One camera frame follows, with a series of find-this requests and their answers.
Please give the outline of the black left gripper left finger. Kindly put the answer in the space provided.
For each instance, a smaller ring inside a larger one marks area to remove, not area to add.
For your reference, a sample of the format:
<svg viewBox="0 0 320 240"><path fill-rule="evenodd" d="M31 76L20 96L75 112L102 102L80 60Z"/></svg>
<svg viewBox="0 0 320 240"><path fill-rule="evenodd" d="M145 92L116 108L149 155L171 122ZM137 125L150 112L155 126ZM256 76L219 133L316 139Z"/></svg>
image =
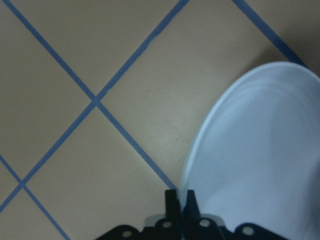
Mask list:
<svg viewBox="0 0 320 240"><path fill-rule="evenodd" d="M173 224L178 224L181 217L181 207L175 189L168 189L165 196L165 219Z"/></svg>

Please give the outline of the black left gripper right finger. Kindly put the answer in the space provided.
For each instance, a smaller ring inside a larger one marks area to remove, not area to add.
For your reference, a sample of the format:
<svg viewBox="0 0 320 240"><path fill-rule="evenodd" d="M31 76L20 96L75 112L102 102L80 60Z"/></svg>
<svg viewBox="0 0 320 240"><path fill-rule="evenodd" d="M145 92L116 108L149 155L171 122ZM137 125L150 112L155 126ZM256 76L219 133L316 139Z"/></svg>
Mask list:
<svg viewBox="0 0 320 240"><path fill-rule="evenodd" d="M198 207L195 191L188 190L184 207L184 223L186 225L192 225L197 223L200 218L201 214Z"/></svg>

